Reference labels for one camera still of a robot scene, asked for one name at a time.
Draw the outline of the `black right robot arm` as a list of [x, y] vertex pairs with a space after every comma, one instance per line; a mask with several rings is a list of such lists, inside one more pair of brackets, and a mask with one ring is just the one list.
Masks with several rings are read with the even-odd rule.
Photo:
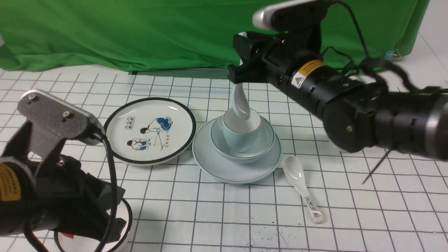
[[233, 36], [241, 66], [229, 80], [270, 83], [323, 122], [330, 140], [349, 153], [382, 147], [447, 160], [447, 95], [430, 87], [390, 92], [385, 83], [352, 80], [321, 61], [317, 29]]

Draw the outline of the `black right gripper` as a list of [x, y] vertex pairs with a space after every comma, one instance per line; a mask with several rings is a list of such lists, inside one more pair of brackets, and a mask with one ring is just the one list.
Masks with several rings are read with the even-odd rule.
[[231, 82], [270, 83], [295, 102], [321, 102], [318, 89], [295, 81], [296, 73], [305, 63], [321, 59], [320, 31], [273, 35], [248, 31], [234, 35], [232, 41], [242, 64], [227, 67]]

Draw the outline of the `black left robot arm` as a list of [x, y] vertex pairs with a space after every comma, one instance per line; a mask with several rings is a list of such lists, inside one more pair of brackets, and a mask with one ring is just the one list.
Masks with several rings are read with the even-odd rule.
[[49, 230], [101, 241], [112, 208], [112, 185], [86, 173], [81, 162], [62, 155], [39, 161], [1, 158], [1, 236]]

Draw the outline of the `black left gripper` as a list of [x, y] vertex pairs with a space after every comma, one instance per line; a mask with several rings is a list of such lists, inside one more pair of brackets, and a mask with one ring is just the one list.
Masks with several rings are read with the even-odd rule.
[[112, 184], [86, 173], [81, 162], [61, 155], [50, 168], [40, 169], [31, 226], [97, 241], [103, 238], [112, 209]]

